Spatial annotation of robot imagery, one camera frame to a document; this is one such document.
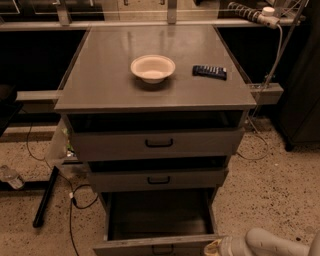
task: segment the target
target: gray cabinet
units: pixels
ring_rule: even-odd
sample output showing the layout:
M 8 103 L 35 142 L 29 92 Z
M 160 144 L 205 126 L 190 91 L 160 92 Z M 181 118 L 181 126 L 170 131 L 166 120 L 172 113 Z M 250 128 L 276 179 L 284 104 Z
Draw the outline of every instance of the gray cabinet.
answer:
M 157 85 L 128 68 L 150 52 L 177 67 Z M 226 67 L 229 79 L 193 77 L 202 63 Z M 96 254 L 203 255 L 217 237 L 215 193 L 254 105 L 212 26 L 92 28 L 55 110 L 105 208 Z

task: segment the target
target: drawer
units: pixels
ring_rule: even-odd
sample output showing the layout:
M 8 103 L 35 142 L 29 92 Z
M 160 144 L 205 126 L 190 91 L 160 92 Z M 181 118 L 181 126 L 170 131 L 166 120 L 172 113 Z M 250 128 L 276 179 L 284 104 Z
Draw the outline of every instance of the drawer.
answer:
M 203 255 L 217 239 L 206 190 L 103 194 L 109 211 L 98 256 Z
M 88 180 L 96 192 L 217 188 L 227 169 L 215 157 L 89 162 Z
M 225 169 L 135 173 L 108 172 L 90 173 L 88 180 L 95 192 L 216 188 L 223 184 L 226 174 Z
M 243 129 L 232 131 L 76 133 L 71 143 L 80 161 L 224 156 L 235 154 Z

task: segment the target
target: terrazzo floor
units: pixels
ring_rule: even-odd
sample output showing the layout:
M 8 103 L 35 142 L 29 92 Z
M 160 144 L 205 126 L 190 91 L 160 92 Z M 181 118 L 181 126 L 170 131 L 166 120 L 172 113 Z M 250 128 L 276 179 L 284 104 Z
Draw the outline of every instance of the terrazzo floor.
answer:
M 283 238 L 310 245 L 320 230 L 320 145 L 296 147 L 286 152 L 284 141 L 269 119 L 257 120 L 260 136 L 250 130 L 231 158 L 229 174 L 218 190 L 213 210 L 220 235 L 243 236 L 252 227 L 262 227 Z M 32 158 L 26 140 L 29 126 L 9 127 L 0 138 L 0 165 L 16 169 L 25 180 L 46 180 L 50 169 Z M 32 154 L 42 159 L 56 127 L 35 124 L 29 140 Z M 61 170 L 75 188 L 87 183 L 83 172 Z M 76 255 L 69 233 L 70 186 L 58 177 L 44 225 L 32 222 L 42 197 L 38 192 L 0 192 L 0 255 Z M 95 198 L 90 188 L 77 194 L 79 205 Z M 72 210 L 74 241 L 81 256 L 94 256 L 92 247 L 103 240 L 104 210 L 99 201 L 85 210 Z

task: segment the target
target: cabinet top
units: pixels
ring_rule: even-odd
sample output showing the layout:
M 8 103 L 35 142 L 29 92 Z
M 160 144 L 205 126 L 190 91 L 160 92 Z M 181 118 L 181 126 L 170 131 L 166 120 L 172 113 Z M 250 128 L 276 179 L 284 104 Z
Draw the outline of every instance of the cabinet top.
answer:
M 163 55 L 173 75 L 150 85 L 130 70 L 140 56 Z M 227 81 L 192 76 L 193 65 L 227 69 Z M 248 87 L 210 25 L 92 28 L 55 110 L 103 113 L 183 110 L 245 110 L 255 106 Z

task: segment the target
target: bowl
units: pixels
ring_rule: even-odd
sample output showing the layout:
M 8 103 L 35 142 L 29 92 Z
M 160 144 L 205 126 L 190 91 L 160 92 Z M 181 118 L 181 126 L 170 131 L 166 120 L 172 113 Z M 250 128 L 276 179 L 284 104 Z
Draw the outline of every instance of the bowl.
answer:
M 175 68 L 171 59 L 161 55 L 141 56 L 131 63 L 131 72 L 149 84 L 162 82 Z

